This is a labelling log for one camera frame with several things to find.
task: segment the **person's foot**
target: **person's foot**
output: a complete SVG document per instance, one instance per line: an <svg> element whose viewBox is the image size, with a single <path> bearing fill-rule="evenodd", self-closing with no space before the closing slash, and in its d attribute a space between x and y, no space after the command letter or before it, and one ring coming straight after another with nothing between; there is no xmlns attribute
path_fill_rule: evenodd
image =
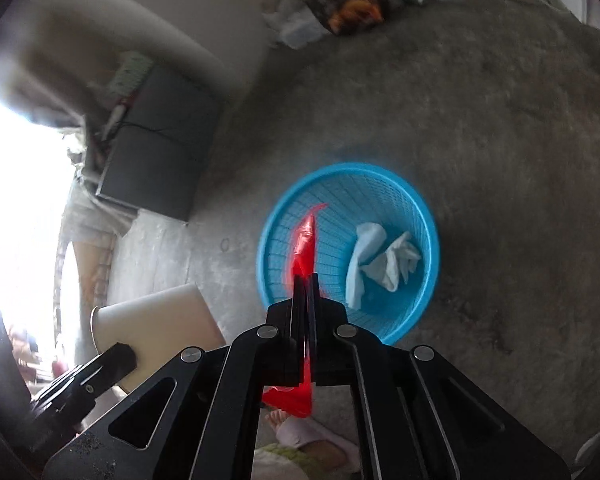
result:
<svg viewBox="0 0 600 480"><path fill-rule="evenodd" d="M265 418L271 429L277 432L290 416L283 410L273 410ZM326 472L342 467L348 462L347 454L329 440L315 440L304 444L299 449L314 460L317 460Z"/></svg>

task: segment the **basket rim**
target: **basket rim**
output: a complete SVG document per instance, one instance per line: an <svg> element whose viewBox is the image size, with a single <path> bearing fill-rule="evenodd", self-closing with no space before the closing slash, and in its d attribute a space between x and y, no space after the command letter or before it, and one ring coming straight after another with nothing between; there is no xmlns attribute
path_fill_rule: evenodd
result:
<svg viewBox="0 0 600 480"><path fill-rule="evenodd" d="M267 218L264 229L262 230L262 234L260 235L258 250L256 252L256 280L258 282L260 299L262 300L264 309L267 309L269 305L273 304L273 298L269 297L269 293L265 284L265 255L267 246L269 245L271 232L273 231L273 227L277 223L280 214L284 209L286 209L290 202L292 202L304 191L306 187L313 184L317 180L321 180L327 176L332 176L339 173L371 175L384 180L392 186L398 187L413 201L414 206L416 207L418 213L422 216L426 226L425 231L427 237L429 238L430 258L428 258L428 261L426 262L420 298L416 302L414 309L403 320L403 322L400 323L400 325L395 326L390 332L381 338L382 343L391 345L397 342L411 328L413 328L431 300L433 291L436 287L436 282L438 280L438 272L440 270L440 242L438 240L436 223L434 222L433 216L431 215L427 204L424 202L424 199L406 180L396 175L392 171L386 170L385 168L381 168L373 164L363 164L359 162L343 162L340 164L325 166L320 168L320 170L305 175L282 194L276 203L276 206L273 208L269 217Z"/></svg>

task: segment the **red object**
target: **red object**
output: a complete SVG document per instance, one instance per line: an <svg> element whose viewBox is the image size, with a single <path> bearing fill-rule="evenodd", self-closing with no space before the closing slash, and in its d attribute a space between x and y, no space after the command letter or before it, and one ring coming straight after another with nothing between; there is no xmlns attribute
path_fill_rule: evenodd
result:
<svg viewBox="0 0 600 480"><path fill-rule="evenodd" d="M325 207L327 207L326 204L319 204L309 209L291 235L293 251L290 254L288 270L285 272L285 281L291 293L293 293L295 276L309 278L314 273L317 240L315 213ZM272 386L262 394L262 402L299 418L311 415L313 407L311 363L307 348L304 348L304 380L302 383L293 388Z"/></svg>

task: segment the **blue plastic basket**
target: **blue plastic basket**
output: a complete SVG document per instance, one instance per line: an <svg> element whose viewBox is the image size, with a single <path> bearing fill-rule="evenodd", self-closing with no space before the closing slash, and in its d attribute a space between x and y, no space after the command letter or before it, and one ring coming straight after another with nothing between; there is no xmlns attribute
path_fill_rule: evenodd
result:
<svg viewBox="0 0 600 480"><path fill-rule="evenodd" d="M411 232L422 254L416 272L396 292L363 276L362 309L347 309L349 321L393 344L420 319L438 278L440 245L433 217L422 197L404 179L369 164L336 164L311 173L280 199L267 220L257 254L260 296L265 307L289 297L284 283L291 233L308 210L317 213L316 272L320 289L345 303L347 267L356 243L356 226L376 222L387 232L386 247Z"/></svg>

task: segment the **beige bucket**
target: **beige bucket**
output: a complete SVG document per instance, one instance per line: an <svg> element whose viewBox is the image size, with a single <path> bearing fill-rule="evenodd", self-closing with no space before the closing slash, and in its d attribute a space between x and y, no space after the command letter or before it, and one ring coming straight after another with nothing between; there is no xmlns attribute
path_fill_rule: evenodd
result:
<svg viewBox="0 0 600 480"><path fill-rule="evenodd" d="M138 366L118 383L127 393L187 346L209 351L226 345L193 283L97 307L91 313L91 334L100 353L117 342L128 344L136 353Z"/></svg>

